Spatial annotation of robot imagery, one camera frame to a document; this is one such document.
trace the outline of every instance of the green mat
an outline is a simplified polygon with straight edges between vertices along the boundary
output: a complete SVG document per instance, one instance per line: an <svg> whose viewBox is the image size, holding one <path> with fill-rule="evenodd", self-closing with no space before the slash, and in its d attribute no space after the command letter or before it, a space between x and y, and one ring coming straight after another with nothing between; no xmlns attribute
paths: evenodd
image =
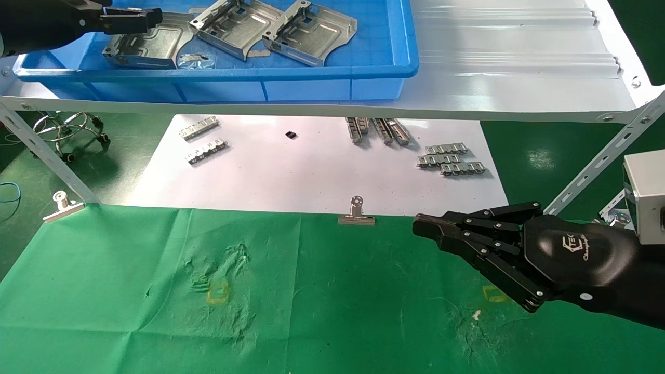
<svg viewBox="0 0 665 374"><path fill-rule="evenodd" d="M89 206L42 226L0 283L0 373L665 365L665 332L563 303L528 314L411 222Z"/></svg>

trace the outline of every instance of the yellow tape mark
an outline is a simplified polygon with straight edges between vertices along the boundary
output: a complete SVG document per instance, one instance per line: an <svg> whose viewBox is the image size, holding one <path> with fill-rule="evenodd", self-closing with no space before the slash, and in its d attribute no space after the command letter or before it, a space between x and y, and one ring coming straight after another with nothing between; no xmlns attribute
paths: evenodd
<svg viewBox="0 0 665 374"><path fill-rule="evenodd" d="M508 300L508 296L495 285L484 285L483 295L490 303L504 303Z"/></svg>
<svg viewBox="0 0 665 374"><path fill-rule="evenodd" d="M208 305L219 305L225 303L229 299L229 292L231 286L226 279L221 281L211 281L208 286L208 292L205 295L205 302Z"/></svg>

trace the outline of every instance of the robotic hand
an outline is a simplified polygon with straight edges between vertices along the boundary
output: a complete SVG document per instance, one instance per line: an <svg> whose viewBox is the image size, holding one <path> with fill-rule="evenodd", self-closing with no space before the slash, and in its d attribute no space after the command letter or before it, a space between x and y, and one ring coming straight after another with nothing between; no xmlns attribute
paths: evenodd
<svg viewBox="0 0 665 374"><path fill-rule="evenodd" d="M563 300L665 329L665 246L642 245L632 230L544 216L530 202L418 214L413 233L462 257L531 313Z"/></svg>
<svg viewBox="0 0 665 374"><path fill-rule="evenodd" d="M145 33L162 10L118 9L113 0L0 0L0 57L67 45L85 33Z"/></svg>

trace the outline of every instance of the chair caster wheel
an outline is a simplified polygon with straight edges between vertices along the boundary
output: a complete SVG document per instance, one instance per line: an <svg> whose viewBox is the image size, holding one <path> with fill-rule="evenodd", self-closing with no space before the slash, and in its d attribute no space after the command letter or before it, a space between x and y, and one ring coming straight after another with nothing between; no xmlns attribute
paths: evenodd
<svg viewBox="0 0 665 374"><path fill-rule="evenodd" d="M105 144L105 143L109 143L111 141L111 139L109 139L108 135L106 135L105 133L101 133L97 137L97 141L101 144Z"/></svg>
<svg viewBox="0 0 665 374"><path fill-rule="evenodd" d="M65 161L67 164L71 164L72 162L76 161L76 156L71 153L65 153L62 157L60 157L60 159Z"/></svg>
<svg viewBox="0 0 665 374"><path fill-rule="evenodd" d="M94 117L92 118L92 125L95 126L95 127L97 127L97 128L102 128L102 127L104 127L104 123L103 123L102 120L100 120L99 117L97 117L97 116L94 116Z"/></svg>

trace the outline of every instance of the shelf support leg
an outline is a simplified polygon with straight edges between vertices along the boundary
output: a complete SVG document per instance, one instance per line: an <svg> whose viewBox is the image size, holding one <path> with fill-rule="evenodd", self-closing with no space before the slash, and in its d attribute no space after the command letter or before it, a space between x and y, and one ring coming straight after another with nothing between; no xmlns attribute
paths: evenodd
<svg viewBox="0 0 665 374"><path fill-rule="evenodd" d="M588 165L577 174L575 179L552 201L546 214L557 215L570 204L609 164L621 154L646 131L651 124L665 112L665 92L661 93L629 124L610 140Z"/></svg>
<svg viewBox="0 0 665 374"><path fill-rule="evenodd" d="M101 203L88 186L53 152L42 138L37 136L23 118L9 110L0 101L0 121L16 135L37 157L39 157L82 201Z"/></svg>

